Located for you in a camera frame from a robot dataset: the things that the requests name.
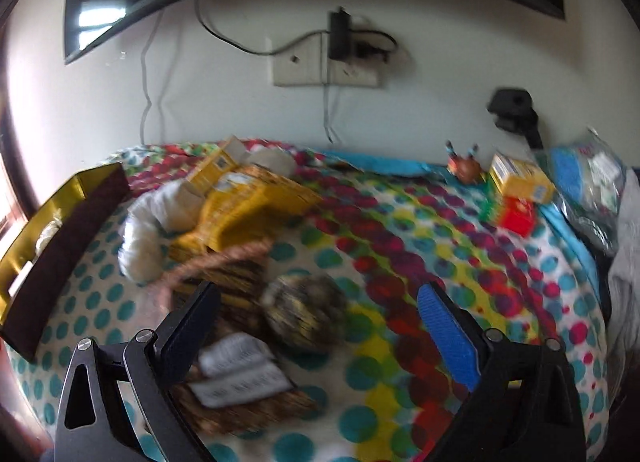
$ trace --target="metal screw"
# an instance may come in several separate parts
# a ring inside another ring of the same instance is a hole
[[[78,343],[78,350],[87,350],[91,346],[91,338],[85,337]]]
[[[557,339],[550,337],[549,339],[547,339],[545,341],[545,345],[553,350],[554,352],[558,352],[558,350],[560,350],[562,348],[562,345],[560,344],[560,341],[558,341]]]
[[[491,343],[499,343],[504,339],[504,334],[497,328],[489,328],[484,335],[489,341],[491,341]]]
[[[154,336],[153,330],[141,330],[136,334],[136,341],[138,343],[146,343]]]

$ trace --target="red and green package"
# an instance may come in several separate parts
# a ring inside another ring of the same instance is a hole
[[[533,203],[521,198],[503,197],[493,179],[486,182],[486,201],[480,219],[496,227],[504,228],[527,238],[536,225],[536,209]]]

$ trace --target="power outlet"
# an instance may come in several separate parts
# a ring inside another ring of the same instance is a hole
[[[269,58],[271,83],[277,87],[321,85],[322,35],[301,41],[290,50]]]
[[[327,67],[327,82],[331,85],[368,88],[378,88],[380,86],[380,73],[376,68],[369,66],[364,61],[342,62],[329,60]]]

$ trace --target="gray cloth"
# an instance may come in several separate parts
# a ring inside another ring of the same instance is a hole
[[[626,172],[626,185],[620,204],[618,245],[609,271],[609,402],[613,402],[618,394],[625,371],[640,362],[640,187],[631,169]]]

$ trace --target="polka dot bedsheet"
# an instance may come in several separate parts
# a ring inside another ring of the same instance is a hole
[[[258,140],[246,145],[286,149],[299,165],[295,179],[324,197],[278,237],[268,279],[324,272],[343,289],[350,309],[344,345],[331,355],[279,353],[287,375],[319,410],[265,431],[203,438],[219,462],[396,462],[433,448],[466,393],[447,373],[418,316],[415,296],[424,283],[441,286],[483,328],[499,328],[511,340],[564,340],[586,452],[594,460],[609,411],[602,314],[577,258],[542,218],[523,240],[478,221],[478,190],[338,172],[310,150]],[[143,146],[109,161],[123,163],[138,195],[183,177],[213,148]],[[86,336],[119,343],[141,327],[145,290],[124,278],[116,257],[129,203],[104,224],[65,285],[36,363],[10,349],[24,395],[52,436],[76,343]],[[170,237],[162,240],[166,251]],[[121,391],[145,453],[161,461],[130,386],[121,384]]]

